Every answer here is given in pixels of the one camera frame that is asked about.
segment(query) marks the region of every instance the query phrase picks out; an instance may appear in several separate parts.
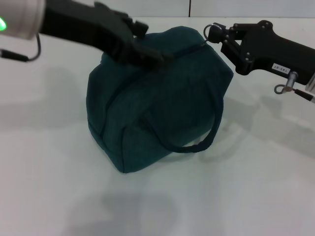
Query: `teal bag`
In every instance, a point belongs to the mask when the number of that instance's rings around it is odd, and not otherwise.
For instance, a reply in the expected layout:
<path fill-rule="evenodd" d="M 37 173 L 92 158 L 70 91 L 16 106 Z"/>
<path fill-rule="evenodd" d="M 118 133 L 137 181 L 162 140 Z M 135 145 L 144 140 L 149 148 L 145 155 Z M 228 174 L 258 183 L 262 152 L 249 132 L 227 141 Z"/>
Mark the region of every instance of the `teal bag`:
<path fill-rule="evenodd" d="M 136 172 L 171 152 L 206 150 L 223 113 L 233 73 L 194 29 L 147 34 L 137 43 L 174 55 L 148 71 L 107 55 L 90 74 L 87 111 L 92 136 L 122 173 Z M 184 145 L 209 132 L 197 145 Z"/>

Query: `black strap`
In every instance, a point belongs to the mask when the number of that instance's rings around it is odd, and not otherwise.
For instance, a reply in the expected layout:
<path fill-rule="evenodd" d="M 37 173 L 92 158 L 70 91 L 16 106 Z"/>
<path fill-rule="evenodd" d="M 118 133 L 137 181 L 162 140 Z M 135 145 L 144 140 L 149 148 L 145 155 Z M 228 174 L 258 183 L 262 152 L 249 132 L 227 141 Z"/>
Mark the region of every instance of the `black strap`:
<path fill-rule="evenodd" d="M 197 145 L 192 145 L 190 147 L 179 147 L 171 144 L 168 139 L 165 137 L 161 129 L 155 123 L 151 113 L 145 114 L 146 124 L 151 127 L 152 131 L 155 133 L 157 138 L 159 139 L 162 146 L 165 149 L 171 152 L 177 153 L 190 153 L 190 152 L 200 152 L 206 150 L 213 143 L 213 140 L 217 134 L 219 129 L 222 114 L 223 114 L 223 96 L 221 94 L 221 90 L 218 89 L 218 85 L 216 81 L 212 81 L 213 84 L 210 84 L 210 81 L 207 81 L 208 94 L 210 98 L 210 102 L 213 104 L 213 109 L 215 113 L 215 120 L 212 126 L 211 131 L 207 135 L 207 137 L 201 141 Z"/>

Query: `led light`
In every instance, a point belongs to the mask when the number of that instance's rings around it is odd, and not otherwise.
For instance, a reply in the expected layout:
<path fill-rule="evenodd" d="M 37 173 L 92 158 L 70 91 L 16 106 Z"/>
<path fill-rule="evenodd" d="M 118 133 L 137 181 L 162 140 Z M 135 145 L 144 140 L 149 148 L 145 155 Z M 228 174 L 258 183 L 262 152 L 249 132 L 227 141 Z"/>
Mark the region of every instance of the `led light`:
<path fill-rule="evenodd" d="M 4 20 L 0 17 L 0 31 L 4 31 L 6 29 L 6 23 Z"/>

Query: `black cable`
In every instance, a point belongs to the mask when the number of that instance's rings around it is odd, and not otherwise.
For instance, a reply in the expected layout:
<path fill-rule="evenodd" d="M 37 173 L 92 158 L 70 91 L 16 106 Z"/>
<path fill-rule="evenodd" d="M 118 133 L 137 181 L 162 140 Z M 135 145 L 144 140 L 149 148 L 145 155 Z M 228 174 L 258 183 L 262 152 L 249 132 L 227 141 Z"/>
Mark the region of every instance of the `black cable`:
<path fill-rule="evenodd" d="M 36 40 L 37 40 L 37 54 L 35 57 L 33 58 L 30 58 L 28 61 L 35 61 L 37 60 L 39 57 L 40 57 L 40 54 L 41 54 L 41 43 L 40 43 L 40 38 L 39 38 L 39 34 L 36 35 Z"/>
<path fill-rule="evenodd" d="M 280 87 L 283 87 L 283 88 L 284 88 L 285 85 L 277 85 L 277 86 L 275 86 L 274 91 L 275 91 L 276 94 L 283 94 L 283 93 L 284 93 L 283 89 L 282 89 L 281 91 L 278 91 L 278 88 L 280 88 Z M 294 91 L 294 93 L 295 93 L 296 95 L 298 95 L 298 96 L 300 96 L 300 97 L 303 97 L 304 99 L 306 99 L 306 100 L 308 100 L 308 101 L 310 101 L 310 102 L 315 103 L 315 98 L 314 98 L 313 95 L 310 95 L 309 93 L 304 92 L 304 91 L 301 91 L 301 90 L 299 90 L 299 89 L 294 89 L 294 88 L 293 88 L 292 90 Z"/>
<path fill-rule="evenodd" d="M 39 58 L 39 56 L 41 54 L 41 43 L 40 43 L 39 34 L 36 35 L 36 40 L 37 40 L 37 48 L 38 49 L 37 49 L 36 56 L 33 58 L 29 58 L 29 57 L 24 56 L 22 54 L 14 53 L 14 52 L 11 52 L 8 50 L 1 50 L 0 51 L 0 57 L 5 58 L 5 59 L 18 60 L 18 61 L 22 61 L 22 62 L 35 61 L 36 59 Z"/>

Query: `white cylinder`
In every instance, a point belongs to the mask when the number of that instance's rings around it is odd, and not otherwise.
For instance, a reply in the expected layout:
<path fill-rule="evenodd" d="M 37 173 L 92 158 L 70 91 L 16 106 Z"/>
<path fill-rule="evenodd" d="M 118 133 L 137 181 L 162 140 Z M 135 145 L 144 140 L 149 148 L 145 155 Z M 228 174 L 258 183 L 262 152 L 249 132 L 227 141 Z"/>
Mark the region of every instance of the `white cylinder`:
<path fill-rule="evenodd" d="M 6 29 L 0 34 L 31 39 L 40 30 L 45 0 L 0 0 L 0 17 Z"/>

